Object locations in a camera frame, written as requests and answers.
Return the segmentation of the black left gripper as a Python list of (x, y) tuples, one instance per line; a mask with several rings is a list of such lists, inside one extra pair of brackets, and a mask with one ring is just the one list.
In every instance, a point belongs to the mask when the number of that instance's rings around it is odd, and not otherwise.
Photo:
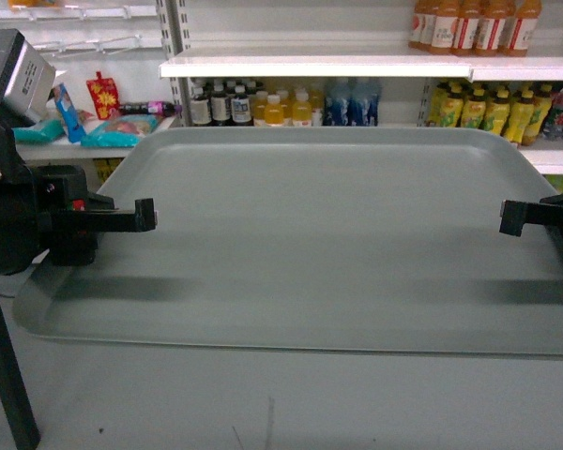
[(43, 165), (37, 171), (39, 207), (51, 225), (42, 244), (55, 266), (92, 263), (98, 233), (145, 233), (157, 227), (152, 198), (136, 200), (133, 210), (114, 209), (113, 198), (88, 189), (85, 170), (79, 165)]

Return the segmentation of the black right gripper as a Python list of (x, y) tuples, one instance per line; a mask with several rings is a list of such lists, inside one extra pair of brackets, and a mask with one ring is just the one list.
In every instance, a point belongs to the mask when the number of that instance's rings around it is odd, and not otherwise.
[(542, 198), (540, 202), (505, 200), (500, 217), (499, 231), (503, 234), (521, 236), (526, 224), (554, 226), (563, 241), (563, 194)]

